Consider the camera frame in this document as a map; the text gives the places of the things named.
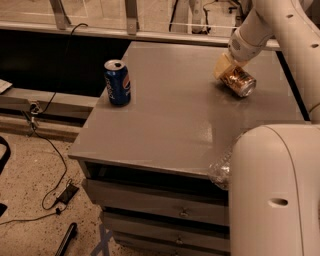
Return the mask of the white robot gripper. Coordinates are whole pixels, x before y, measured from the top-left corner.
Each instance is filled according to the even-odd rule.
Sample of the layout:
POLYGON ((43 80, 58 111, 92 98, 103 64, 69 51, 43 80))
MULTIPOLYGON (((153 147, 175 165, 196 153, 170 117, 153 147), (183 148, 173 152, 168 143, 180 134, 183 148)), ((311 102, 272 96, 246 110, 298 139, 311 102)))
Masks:
POLYGON ((230 37, 229 53, 222 53, 218 58, 213 69, 214 77, 220 79, 234 67, 256 57, 272 35, 270 26, 255 9, 252 9, 230 37))

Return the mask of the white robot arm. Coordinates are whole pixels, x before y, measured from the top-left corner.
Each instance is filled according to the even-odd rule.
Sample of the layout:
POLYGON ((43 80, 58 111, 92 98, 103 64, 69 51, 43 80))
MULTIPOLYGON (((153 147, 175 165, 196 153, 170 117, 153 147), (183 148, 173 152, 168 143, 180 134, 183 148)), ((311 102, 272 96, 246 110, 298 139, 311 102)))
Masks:
POLYGON ((310 118, 263 125, 235 143, 229 181, 231 256, 320 256, 320 33, 302 0, 252 0, 214 68, 221 78, 276 38, 310 118))

